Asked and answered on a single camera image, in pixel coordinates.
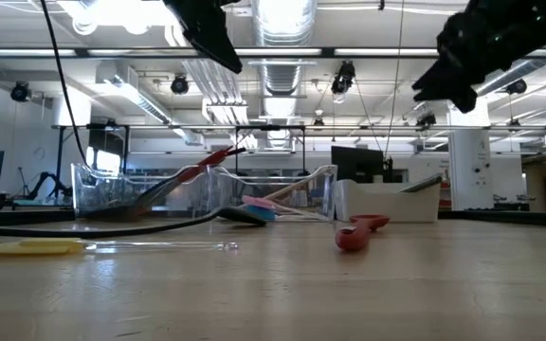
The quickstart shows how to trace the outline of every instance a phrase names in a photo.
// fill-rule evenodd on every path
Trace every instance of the workbench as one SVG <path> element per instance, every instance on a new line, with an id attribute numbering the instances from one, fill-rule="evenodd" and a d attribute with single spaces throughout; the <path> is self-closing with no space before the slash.
<path id="1" fill-rule="evenodd" d="M 341 226 L 127 239 L 238 251 L 0 257 L 0 340 L 546 340 L 546 227 L 391 224 L 343 254 Z"/>

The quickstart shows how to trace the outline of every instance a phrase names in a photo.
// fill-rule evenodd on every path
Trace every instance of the yellow object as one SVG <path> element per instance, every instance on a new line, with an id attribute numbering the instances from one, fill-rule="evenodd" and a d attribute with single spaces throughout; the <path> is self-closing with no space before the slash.
<path id="1" fill-rule="evenodd" d="M 64 255 L 81 253 L 81 239 L 39 238 L 0 243 L 0 255 Z"/>

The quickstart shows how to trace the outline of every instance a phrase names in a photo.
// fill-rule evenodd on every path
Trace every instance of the white column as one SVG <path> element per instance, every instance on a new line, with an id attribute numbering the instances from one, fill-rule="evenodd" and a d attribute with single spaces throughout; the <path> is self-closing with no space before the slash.
<path id="1" fill-rule="evenodd" d="M 452 209 L 494 208 L 488 131 L 455 131 L 449 147 Z"/>

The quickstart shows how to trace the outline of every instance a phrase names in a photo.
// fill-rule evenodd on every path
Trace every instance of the black monitor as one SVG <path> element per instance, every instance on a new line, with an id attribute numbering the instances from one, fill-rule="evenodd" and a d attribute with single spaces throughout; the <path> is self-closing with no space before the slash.
<path id="1" fill-rule="evenodd" d="M 375 175 L 384 174 L 384 154 L 359 148 L 332 147 L 332 164 L 338 166 L 338 180 L 371 184 Z"/>

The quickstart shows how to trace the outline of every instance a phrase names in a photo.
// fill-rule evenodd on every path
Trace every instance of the clear plastic bin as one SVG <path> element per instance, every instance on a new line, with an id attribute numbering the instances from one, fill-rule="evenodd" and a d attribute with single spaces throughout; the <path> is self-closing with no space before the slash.
<path id="1" fill-rule="evenodd" d="M 183 171 L 196 169 L 199 175 L 184 182 L 164 199 L 154 202 L 147 213 L 153 217 L 197 218 L 208 214 L 209 177 L 207 168 L 187 166 Z M 84 165 L 71 165 L 73 172 L 73 207 L 78 218 L 100 209 L 126 206 L 140 194 L 171 176 L 123 175 L 88 169 Z"/>
<path id="2" fill-rule="evenodd" d="M 332 222 L 337 166 L 324 166 L 303 177 L 237 176 L 217 166 L 209 167 L 209 207 L 248 208 L 244 196 L 275 203 L 278 222 Z"/>

